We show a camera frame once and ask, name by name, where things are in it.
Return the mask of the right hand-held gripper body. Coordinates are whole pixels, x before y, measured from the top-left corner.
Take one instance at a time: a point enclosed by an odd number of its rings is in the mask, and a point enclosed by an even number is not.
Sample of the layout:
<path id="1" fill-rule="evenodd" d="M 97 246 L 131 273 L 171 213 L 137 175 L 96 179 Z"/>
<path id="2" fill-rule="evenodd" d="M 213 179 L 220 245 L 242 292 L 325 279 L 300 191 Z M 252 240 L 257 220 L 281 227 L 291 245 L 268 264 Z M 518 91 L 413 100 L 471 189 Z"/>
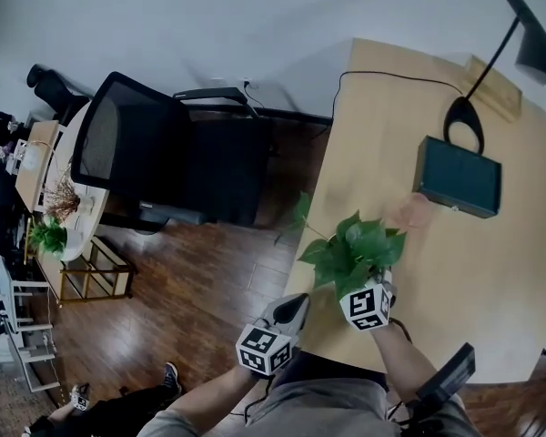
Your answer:
<path id="1" fill-rule="evenodd" d="M 347 322 L 356 330 L 373 330 L 389 324 L 390 309 L 396 302 L 397 288 L 391 269 L 371 276 L 361 289 L 343 296 L 340 307 Z"/>

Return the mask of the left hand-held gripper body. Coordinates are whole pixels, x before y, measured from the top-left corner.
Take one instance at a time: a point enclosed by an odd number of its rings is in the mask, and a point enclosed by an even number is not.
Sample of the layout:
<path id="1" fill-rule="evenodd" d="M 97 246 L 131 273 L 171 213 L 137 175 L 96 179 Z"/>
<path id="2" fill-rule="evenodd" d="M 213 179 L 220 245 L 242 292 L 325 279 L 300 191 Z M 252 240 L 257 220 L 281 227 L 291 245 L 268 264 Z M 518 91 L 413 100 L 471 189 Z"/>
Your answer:
<path id="1" fill-rule="evenodd" d="M 269 323 L 257 319 L 247 324 L 236 342 L 241 366 L 261 375 L 275 375 L 294 357 L 303 322 Z"/>

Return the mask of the person's right forearm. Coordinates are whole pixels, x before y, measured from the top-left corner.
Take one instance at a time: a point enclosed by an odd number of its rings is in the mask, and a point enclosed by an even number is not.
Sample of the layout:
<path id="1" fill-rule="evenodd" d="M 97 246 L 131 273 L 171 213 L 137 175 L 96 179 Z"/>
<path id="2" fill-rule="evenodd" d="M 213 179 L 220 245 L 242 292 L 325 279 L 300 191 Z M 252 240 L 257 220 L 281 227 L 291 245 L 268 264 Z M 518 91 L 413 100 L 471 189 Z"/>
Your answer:
<path id="1" fill-rule="evenodd" d="M 385 365 L 387 375 L 399 398 L 410 403 L 417 392 L 438 370 L 415 347 L 396 325 L 388 325 L 370 332 Z"/>

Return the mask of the person's left forearm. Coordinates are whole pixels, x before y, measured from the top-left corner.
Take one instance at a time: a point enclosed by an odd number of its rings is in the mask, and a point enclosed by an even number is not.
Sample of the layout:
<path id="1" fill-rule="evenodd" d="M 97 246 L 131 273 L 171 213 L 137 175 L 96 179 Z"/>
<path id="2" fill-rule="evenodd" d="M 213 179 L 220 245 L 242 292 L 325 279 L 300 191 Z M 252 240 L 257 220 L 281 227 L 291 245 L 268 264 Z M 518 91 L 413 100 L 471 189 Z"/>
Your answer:
<path id="1" fill-rule="evenodd" d="M 167 409 L 187 419 L 198 434 L 213 429 L 255 387 L 259 378 L 235 366 L 175 400 Z"/>

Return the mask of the small green potted plant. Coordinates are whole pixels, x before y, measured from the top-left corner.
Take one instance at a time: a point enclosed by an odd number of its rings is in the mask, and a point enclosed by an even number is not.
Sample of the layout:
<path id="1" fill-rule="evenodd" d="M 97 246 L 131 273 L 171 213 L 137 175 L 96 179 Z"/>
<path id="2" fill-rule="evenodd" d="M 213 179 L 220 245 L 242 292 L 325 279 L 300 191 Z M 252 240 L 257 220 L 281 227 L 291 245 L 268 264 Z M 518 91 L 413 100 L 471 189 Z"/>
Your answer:
<path id="1" fill-rule="evenodd" d="M 82 232 L 65 227 L 56 218 L 31 219 L 28 245 L 36 252 L 71 260 L 83 250 L 84 243 Z"/>

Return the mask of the dried brown plant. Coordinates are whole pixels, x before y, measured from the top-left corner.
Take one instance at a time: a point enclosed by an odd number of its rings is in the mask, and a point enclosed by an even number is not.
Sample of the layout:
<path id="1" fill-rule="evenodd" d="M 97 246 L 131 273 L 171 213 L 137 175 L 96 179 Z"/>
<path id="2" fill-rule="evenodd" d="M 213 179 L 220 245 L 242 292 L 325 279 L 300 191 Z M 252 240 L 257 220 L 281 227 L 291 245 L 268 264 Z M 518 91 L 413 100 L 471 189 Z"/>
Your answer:
<path id="1" fill-rule="evenodd" d="M 67 173 L 45 190 L 45 213 L 58 223 L 75 214 L 90 214 L 93 206 L 93 198 L 77 192 L 76 183 Z"/>

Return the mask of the person's dark trousers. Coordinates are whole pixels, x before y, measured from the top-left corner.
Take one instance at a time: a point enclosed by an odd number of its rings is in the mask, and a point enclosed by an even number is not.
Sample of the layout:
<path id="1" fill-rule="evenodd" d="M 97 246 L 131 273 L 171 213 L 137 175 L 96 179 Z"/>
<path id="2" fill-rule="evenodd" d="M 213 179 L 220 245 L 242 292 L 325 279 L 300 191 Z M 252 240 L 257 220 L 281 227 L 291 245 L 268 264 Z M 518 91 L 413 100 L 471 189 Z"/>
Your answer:
<path id="1" fill-rule="evenodd" d="M 297 381 L 323 379 L 360 379 L 372 381 L 378 384 L 384 391 L 389 391 L 386 375 L 382 372 L 362 369 L 301 350 L 298 350 L 283 372 L 273 381 L 273 388 Z"/>

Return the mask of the person's grey shirt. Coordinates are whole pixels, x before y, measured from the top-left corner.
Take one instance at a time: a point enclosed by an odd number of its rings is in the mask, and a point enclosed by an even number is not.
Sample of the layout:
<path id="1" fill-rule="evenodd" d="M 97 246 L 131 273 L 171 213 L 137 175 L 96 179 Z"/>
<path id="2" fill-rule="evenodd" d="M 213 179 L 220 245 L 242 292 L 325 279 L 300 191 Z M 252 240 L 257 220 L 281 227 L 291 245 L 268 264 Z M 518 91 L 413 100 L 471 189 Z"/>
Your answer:
<path id="1" fill-rule="evenodd" d="M 386 419 L 386 397 L 377 383 L 358 379 L 282 384 L 231 437 L 401 437 L 402 429 Z M 457 395 L 420 424 L 413 429 L 427 437 L 481 437 Z M 180 412 L 165 410 L 137 437 L 198 435 Z"/>

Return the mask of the dark green metal box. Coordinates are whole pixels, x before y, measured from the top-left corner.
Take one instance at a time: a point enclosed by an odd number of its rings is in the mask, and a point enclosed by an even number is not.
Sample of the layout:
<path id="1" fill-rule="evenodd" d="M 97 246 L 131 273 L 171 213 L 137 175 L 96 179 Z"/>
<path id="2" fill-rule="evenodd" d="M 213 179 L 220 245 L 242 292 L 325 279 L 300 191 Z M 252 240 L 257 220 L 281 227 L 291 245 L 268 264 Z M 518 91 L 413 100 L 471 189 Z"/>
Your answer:
<path id="1" fill-rule="evenodd" d="M 418 148 L 413 190 L 429 201 L 488 219 L 501 206 L 502 165 L 426 136 Z"/>

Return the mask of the white round table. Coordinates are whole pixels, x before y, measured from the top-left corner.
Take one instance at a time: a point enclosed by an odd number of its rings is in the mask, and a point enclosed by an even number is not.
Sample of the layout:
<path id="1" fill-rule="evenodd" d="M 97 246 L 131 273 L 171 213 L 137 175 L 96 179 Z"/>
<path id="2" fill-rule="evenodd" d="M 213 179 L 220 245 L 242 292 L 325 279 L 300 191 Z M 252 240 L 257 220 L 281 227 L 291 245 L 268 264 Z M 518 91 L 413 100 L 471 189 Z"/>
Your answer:
<path id="1" fill-rule="evenodd" d="M 78 132 L 89 106 L 90 103 L 87 103 L 78 111 L 58 140 L 46 172 L 45 186 L 48 190 L 52 190 L 61 177 L 70 176 L 70 163 Z M 83 254 L 86 245 L 96 233 L 108 197 L 108 192 L 102 188 L 80 184 L 76 185 L 76 194 L 80 198 L 85 198 L 86 204 L 81 204 L 79 212 L 69 215 L 61 223 L 70 237 L 66 249 L 56 256 L 62 261 L 74 260 Z"/>

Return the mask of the light wooden box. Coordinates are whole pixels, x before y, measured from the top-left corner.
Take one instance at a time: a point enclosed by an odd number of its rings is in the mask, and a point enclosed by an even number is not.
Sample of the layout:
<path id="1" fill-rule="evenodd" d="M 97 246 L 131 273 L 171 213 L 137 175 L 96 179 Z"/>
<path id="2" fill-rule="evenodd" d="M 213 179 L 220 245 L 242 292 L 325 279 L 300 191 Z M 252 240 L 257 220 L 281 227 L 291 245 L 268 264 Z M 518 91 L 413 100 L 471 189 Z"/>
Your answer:
<path id="1" fill-rule="evenodd" d="M 469 93 L 475 86 L 485 67 L 486 64 L 478 57 L 471 55 L 468 58 L 461 80 L 461 88 L 465 93 Z M 472 96 L 510 123 L 521 116 L 521 90 L 495 68 L 482 79 Z"/>

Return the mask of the white metal rack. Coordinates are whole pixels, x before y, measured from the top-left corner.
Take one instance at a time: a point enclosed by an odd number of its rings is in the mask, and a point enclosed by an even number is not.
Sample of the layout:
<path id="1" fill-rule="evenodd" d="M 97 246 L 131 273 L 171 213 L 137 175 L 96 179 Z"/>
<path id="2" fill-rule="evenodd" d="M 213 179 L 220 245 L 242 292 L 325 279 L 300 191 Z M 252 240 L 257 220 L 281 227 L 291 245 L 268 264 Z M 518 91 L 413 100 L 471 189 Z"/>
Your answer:
<path id="1" fill-rule="evenodd" d="M 32 298 L 36 292 L 44 290 L 47 299 L 47 323 L 36 323 L 32 317 L 17 314 L 16 308 L 22 298 Z M 5 258 L 0 256 L 0 302 L 4 309 L 0 311 L 0 319 L 5 327 L 9 349 L 15 364 L 21 370 L 26 385 L 32 393 L 60 389 L 55 359 L 56 346 L 53 342 L 53 324 L 50 322 L 51 287 L 47 281 L 19 280 L 11 276 L 6 267 Z M 34 379 L 32 366 L 46 362 L 54 373 L 55 380 L 42 383 Z"/>

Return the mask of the white globe desk lamp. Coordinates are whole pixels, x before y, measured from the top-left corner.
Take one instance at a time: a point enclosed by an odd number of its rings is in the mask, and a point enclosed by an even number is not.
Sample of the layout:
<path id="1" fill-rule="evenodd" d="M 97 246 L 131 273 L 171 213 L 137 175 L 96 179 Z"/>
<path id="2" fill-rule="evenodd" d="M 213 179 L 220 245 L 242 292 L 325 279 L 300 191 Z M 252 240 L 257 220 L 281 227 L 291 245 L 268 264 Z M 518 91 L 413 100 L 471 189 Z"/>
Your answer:
<path id="1" fill-rule="evenodd" d="M 42 140 L 32 140 L 25 143 L 21 167 L 29 171 L 48 169 L 55 153 L 55 147 Z"/>

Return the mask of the black desk lamp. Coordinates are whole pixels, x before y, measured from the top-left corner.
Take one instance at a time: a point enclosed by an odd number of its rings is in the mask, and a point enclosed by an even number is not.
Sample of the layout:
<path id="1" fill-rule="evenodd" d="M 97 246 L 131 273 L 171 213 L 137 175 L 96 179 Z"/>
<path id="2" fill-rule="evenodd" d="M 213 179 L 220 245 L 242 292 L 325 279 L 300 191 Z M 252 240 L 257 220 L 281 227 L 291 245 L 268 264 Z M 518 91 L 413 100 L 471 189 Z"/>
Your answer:
<path id="1" fill-rule="evenodd" d="M 494 67 L 518 25 L 523 26 L 524 34 L 515 66 L 526 76 L 546 87 L 546 31 L 524 0 L 506 1 L 515 14 L 511 26 L 468 93 L 452 102 L 443 121 L 443 138 L 446 142 L 450 142 L 450 128 L 454 124 L 463 123 L 469 127 L 478 140 L 479 155 L 484 151 L 485 139 L 479 116 L 470 99 Z"/>

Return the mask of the wooden frame rack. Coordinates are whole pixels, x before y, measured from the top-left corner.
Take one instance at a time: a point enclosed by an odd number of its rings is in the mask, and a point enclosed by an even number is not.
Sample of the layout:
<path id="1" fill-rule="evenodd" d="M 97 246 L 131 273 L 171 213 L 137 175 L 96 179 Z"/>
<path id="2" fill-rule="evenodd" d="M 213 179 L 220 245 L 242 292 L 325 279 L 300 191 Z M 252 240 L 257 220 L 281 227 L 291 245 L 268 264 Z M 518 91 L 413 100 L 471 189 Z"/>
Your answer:
<path id="1" fill-rule="evenodd" d="M 82 254 L 61 261 L 44 253 L 36 256 L 38 267 L 49 282 L 59 307 L 93 300 L 131 298 L 131 284 L 137 273 L 105 239 L 94 236 Z"/>

